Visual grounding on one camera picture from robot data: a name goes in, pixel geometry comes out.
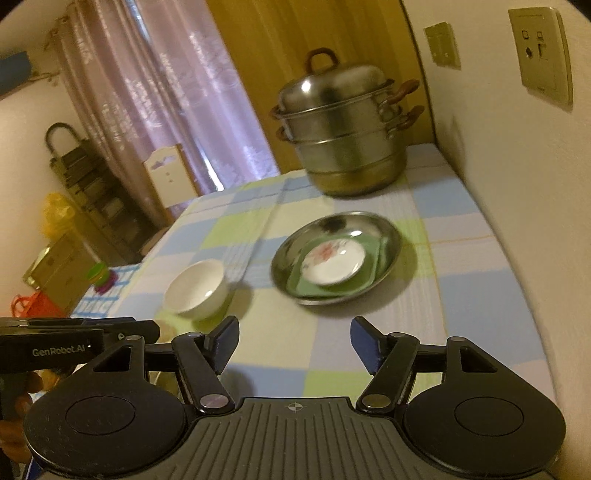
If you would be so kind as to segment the person left hand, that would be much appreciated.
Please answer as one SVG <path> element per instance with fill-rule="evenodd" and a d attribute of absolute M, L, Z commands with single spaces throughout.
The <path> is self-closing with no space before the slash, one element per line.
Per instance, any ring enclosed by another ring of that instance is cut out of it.
<path fill-rule="evenodd" d="M 2 420 L 0 426 L 1 449 L 13 462 L 25 464 L 31 458 L 23 433 L 23 420 L 33 404 L 32 393 L 43 389 L 43 381 L 36 372 L 29 372 L 24 389 L 14 401 L 15 416 L 9 420 Z"/>

